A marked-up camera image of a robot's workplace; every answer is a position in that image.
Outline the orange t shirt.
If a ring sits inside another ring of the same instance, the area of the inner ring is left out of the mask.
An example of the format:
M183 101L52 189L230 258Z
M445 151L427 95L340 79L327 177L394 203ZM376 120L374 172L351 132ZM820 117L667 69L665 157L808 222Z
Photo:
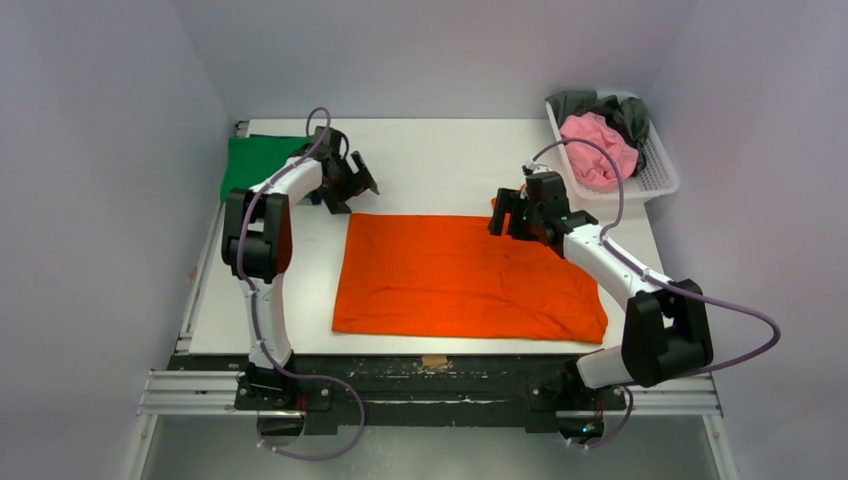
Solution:
M351 216L332 329L361 335L574 341L608 327L599 286L477 216Z

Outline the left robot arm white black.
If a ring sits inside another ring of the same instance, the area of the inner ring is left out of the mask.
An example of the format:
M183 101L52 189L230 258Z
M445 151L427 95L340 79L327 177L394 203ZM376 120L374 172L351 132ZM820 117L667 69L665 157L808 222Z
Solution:
M221 257L239 281L252 341L240 376L244 394L261 397L275 409L297 399L282 298L293 257L293 205L315 194L330 214L349 215L348 200L366 191L377 193L378 185L347 135L318 127L269 177L227 194Z

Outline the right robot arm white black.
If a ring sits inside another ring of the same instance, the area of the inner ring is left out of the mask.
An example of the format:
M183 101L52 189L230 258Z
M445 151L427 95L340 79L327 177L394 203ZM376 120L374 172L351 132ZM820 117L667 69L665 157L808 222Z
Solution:
M594 216L571 209L559 174L531 174L522 190L499 189L488 230L548 246L588 273L624 311L618 346L583 355L567 366L561 392L569 404L584 407L602 388L651 387L712 363L700 287L691 280L654 279Z

